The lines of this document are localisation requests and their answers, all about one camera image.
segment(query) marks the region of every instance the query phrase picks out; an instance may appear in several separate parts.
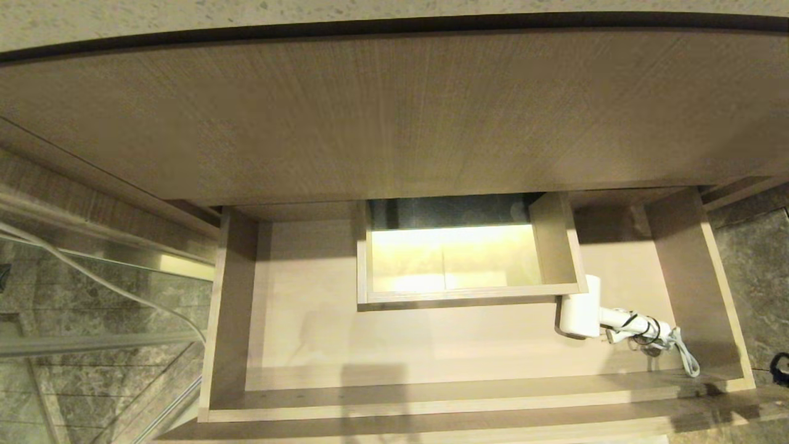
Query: inner drawer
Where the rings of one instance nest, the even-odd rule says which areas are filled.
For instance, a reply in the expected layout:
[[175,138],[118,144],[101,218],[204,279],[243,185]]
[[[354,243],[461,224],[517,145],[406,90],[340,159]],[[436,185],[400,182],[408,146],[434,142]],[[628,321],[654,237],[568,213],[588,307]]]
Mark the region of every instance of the inner drawer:
[[359,207],[361,310],[586,291],[566,193],[390,199]]

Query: wooden cabinet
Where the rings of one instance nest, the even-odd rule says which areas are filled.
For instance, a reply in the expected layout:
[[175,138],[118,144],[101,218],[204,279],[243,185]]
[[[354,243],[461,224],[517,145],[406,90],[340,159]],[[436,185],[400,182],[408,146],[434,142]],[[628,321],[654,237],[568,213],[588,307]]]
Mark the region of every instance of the wooden cabinet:
[[359,310],[358,220],[228,208],[199,423],[160,440],[576,442],[782,416],[785,393],[755,390],[697,191],[666,194],[543,199],[573,206],[578,267],[602,279],[603,304],[680,325],[699,378],[676,351],[557,333],[554,296]]
[[47,141],[10,149],[200,205],[716,185],[787,173],[787,39],[543,28],[137,47],[0,66],[0,108]]

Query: open drawer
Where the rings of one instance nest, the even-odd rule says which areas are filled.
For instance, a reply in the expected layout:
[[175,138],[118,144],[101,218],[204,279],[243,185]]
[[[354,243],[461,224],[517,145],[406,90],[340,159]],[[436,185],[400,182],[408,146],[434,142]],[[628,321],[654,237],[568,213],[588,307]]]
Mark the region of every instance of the open drawer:
[[558,334],[552,295],[360,311],[355,203],[226,209],[199,423],[161,439],[578,442],[787,414],[755,390],[695,189],[563,199],[603,304],[680,325],[699,378],[676,351]]

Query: power cord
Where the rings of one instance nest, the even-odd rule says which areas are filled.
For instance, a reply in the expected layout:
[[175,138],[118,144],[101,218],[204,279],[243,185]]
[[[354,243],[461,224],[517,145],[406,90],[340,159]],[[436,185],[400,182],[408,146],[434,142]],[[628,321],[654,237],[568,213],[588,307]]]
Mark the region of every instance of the power cord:
[[44,250],[48,251],[53,256],[55,256],[57,259],[59,259],[61,262],[66,263],[71,268],[73,268],[76,271],[84,274],[85,276],[93,279],[98,284],[101,284],[104,287],[109,288],[110,290],[112,290],[113,292],[118,293],[121,296],[129,298],[132,301],[141,303],[143,305],[147,305],[149,307],[155,308],[157,310],[165,311],[165,312],[167,312],[169,314],[172,314],[173,316],[175,316],[177,318],[180,318],[182,321],[186,322],[189,325],[189,328],[193,329],[197,333],[197,335],[200,337],[200,342],[202,342],[203,345],[206,344],[205,335],[203,335],[203,332],[200,331],[200,328],[194,322],[192,322],[189,318],[184,316],[183,314],[180,314],[177,311],[171,310],[170,308],[167,308],[165,306],[159,305],[158,303],[155,303],[155,302],[143,299],[143,298],[141,298],[141,297],[139,297],[137,295],[134,295],[133,293],[127,292],[123,288],[120,288],[120,287],[112,284],[111,282],[105,280],[101,276],[98,276],[98,275],[94,274],[92,271],[86,269],[82,265],[77,264],[71,258],[67,257],[60,250],[58,250],[58,248],[56,248],[52,244],[48,243],[47,241],[45,241],[44,239],[41,239],[40,237],[38,237],[36,235],[32,235],[32,234],[30,234],[30,233],[28,233],[28,232],[26,232],[24,230],[21,230],[19,228],[16,228],[16,227],[13,227],[11,225],[8,225],[8,224],[6,224],[5,222],[2,222],[2,221],[0,221],[0,230],[3,230],[3,231],[5,231],[5,232],[7,232],[7,233],[9,233],[11,235],[15,235],[18,238],[24,239],[24,240],[26,240],[26,241],[28,241],[30,243],[33,243],[33,244],[35,244],[37,246],[40,246],[41,248],[43,248]]
[[632,336],[630,336],[630,339],[633,342],[644,348],[655,348],[658,350],[665,350],[665,351],[671,350],[671,348],[676,347],[677,350],[679,351],[679,357],[680,359],[682,359],[682,366],[685,368],[685,373],[691,378],[696,378],[698,375],[701,374],[701,366],[699,365],[696,358],[694,358],[694,356],[690,354],[687,346],[685,346],[685,343],[682,341],[682,330],[680,330],[679,327],[675,327],[665,338],[661,338],[660,323],[652,316],[641,315],[636,311],[627,311],[622,308],[615,308],[613,310],[627,313],[630,316],[627,319],[627,321],[625,321],[619,327],[614,327],[613,325],[610,325],[610,328],[613,331],[615,332],[623,331],[623,329],[626,326],[628,326],[634,319],[638,318],[639,316],[642,316],[646,320],[647,328],[641,333],[633,334]]

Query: wooden drawer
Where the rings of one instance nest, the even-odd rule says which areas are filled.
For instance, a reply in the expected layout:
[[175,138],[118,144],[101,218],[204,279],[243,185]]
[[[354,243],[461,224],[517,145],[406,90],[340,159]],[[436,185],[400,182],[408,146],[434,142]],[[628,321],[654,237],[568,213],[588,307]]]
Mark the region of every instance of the wooden drawer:
[[606,307],[681,326],[699,378],[676,351],[558,334],[554,296],[359,310],[352,205],[341,220],[227,209],[199,423],[160,439],[577,442],[785,416],[783,392],[755,390],[697,191],[673,191],[560,201],[574,211],[574,273],[602,279]]
[[544,194],[510,224],[376,230],[368,205],[359,213],[359,310],[526,303],[587,291],[567,193]]

